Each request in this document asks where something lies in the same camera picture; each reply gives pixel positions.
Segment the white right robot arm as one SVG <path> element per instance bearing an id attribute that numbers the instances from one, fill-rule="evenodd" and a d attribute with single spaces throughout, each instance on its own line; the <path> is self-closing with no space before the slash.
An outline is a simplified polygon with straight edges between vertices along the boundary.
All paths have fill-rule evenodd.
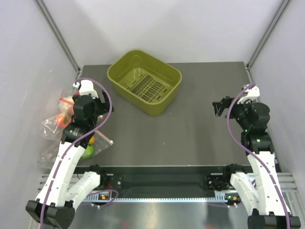
<path id="1" fill-rule="evenodd" d="M 250 181 L 243 166 L 231 164 L 225 167 L 222 177 L 226 188 L 234 188 L 247 214 L 250 229 L 299 229 L 301 220 L 293 216 L 286 204 L 275 168 L 275 152 L 267 133 L 270 109 L 264 103 L 250 100 L 234 103 L 226 96 L 212 103 L 215 116 L 221 116 L 228 108 L 227 119 L 234 119 L 242 128 L 238 144 L 245 150 L 254 181 Z"/>

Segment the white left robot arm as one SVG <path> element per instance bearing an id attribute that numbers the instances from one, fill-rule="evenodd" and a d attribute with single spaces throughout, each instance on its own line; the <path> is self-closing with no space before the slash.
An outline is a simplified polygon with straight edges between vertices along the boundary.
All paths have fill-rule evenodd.
<path id="1" fill-rule="evenodd" d="M 93 166 L 69 187 L 79 160 L 99 128 L 98 117 L 112 111 L 110 101 L 101 102 L 95 90 L 80 92 L 73 96 L 73 101 L 72 121 L 63 130 L 51 172 L 37 197 L 26 205 L 26 211 L 40 228 L 49 225 L 67 229 L 80 204 L 95 188 L 103 189 L 108 184 L 107 176 Z"/>

